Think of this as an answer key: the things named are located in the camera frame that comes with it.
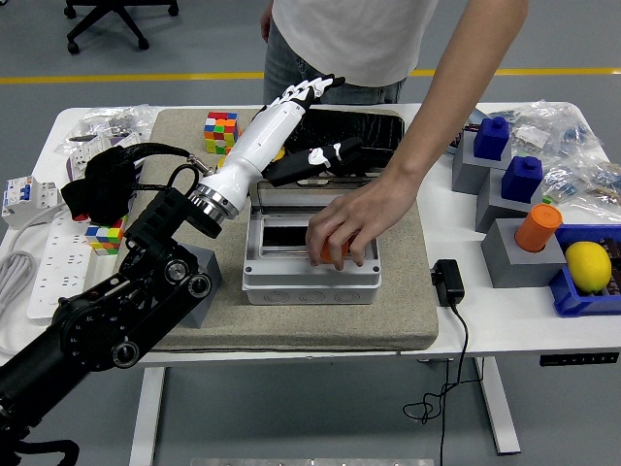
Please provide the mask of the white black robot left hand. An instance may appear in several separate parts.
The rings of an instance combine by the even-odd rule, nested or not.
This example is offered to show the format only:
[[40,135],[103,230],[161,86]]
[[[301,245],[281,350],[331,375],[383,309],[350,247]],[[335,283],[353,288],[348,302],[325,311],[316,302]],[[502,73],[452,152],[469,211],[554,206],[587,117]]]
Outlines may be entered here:
[[328,75],[289,86],[255,116],[222,167],[198,182],[190,201],[213,217],[234,218],[244,208],[253,183],[267,179],[279,186],[342,166],[361,146],[360,139],[315,146],[285,156],[276,166],[270,164],[311,104],[328,89],[343,83],[343,78]]

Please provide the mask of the person's left hand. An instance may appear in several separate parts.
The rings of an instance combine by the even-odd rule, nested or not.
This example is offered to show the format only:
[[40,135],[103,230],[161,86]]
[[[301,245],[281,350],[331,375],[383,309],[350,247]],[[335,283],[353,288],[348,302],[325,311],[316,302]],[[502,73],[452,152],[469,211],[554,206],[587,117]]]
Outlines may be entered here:
[[371,183],[332,201],[310,219],[306,245],[310,264],[321,261],[327,248],[334,268],[343,269],[342,246],[350,243],[351,260],[364,265],[371,240],[395,225],[412,207],[422,179],[388,172]]

